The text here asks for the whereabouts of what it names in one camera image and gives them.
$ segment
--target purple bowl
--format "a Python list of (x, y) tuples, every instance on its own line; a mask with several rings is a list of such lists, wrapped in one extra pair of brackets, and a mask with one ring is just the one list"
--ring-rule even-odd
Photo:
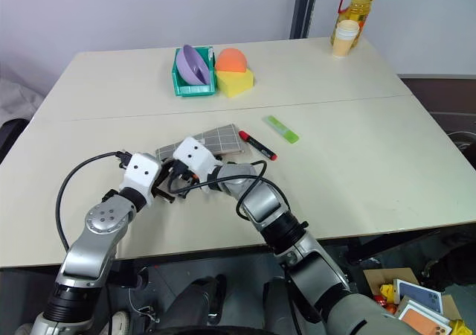
[(185, 45), (178, 51), (176, 63), (179, 74), (191, 86), (210, 84), (210, 70), (192, 46)]

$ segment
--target white table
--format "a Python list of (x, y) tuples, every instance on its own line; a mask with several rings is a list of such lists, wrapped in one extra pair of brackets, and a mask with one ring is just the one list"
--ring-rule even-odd
[[(235, 47), (257, 83), (234, 99), (173, 95), (172, 48), (79, 54), (0, 165), (0, 267), (62, 261), (54, 202), (82, 160), (121, 149), (153, 153), (230, 122), (278, 154), (267, 175), (317, 238), (476, 221), (476, 173), (368, 42), (343, 60), (330, 56), (327, 39)], [(289, 144), (264, 124), (270, 114), (299, 142)], [(261, 158), (248, 149), (232, 159)], [(62, 204), (70, 242), (88, 209), (121, 178), (111, 158), (71, 180)], [(158, 200), (130, 225), (118, 257), (261, 244), (234, 204), (201, 191), (172, 205)]]

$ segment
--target cardboard box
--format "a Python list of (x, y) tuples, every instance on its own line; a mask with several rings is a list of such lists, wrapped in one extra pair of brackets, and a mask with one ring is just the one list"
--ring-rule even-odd
[[(393, 284), (394, 279), (402, 279), (412, 284), (418, 284), (417, 277), (415, 277), (411, 268), (387, 268), (387, 269), (365, 269), (365, 278), (369, 284), (372, 295), (380, 295), (380, 286), (382, 284)], [(450, 295), (442, 297), (443, 315), (450, 320), (461, 319), (453, 297)]]

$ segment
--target yellow sponge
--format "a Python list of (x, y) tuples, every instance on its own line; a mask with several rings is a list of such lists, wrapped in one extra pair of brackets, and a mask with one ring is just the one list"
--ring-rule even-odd
[(218, 89), (223, 91), (227, 97), (233, 97), (253, 86), (253, 72), (246, 69), (246, 72), (216, 71)]

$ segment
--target red marker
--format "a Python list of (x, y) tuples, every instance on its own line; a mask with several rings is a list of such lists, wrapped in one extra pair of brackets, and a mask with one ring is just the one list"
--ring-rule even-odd
[(265, 147), (255, 138), (252, 138), (247, 132), (243, 132), (242, 130), (240, 130), (238, 134), (241, 139), (251, 144), (253, 147), (257, 148), (264, 156), (270, 158), (273, 161), (277, 159), (277, 155), (275, 153), (270, 151), (270, 149)]

